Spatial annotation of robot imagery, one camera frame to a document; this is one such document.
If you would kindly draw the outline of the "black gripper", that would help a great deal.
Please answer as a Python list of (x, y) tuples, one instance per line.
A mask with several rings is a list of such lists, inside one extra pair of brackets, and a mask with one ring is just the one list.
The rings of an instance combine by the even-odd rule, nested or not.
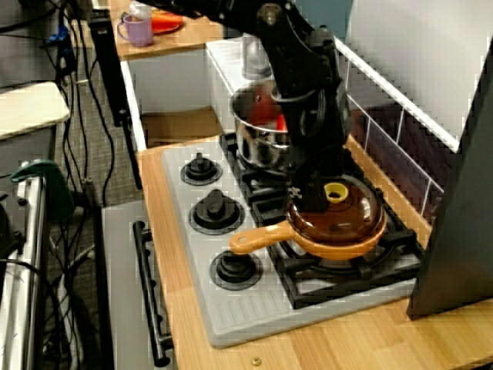
[(290, 140), (284, 171), (298, 174), (288, 178), (287, 194), (298, 211), (321, 213), (328, 204), (324, 185), (345, 173), (344, 144), (350, 133), (346, 89), (318, 89), (291, 98), (275, 89), (274, 102), (282, 109)]

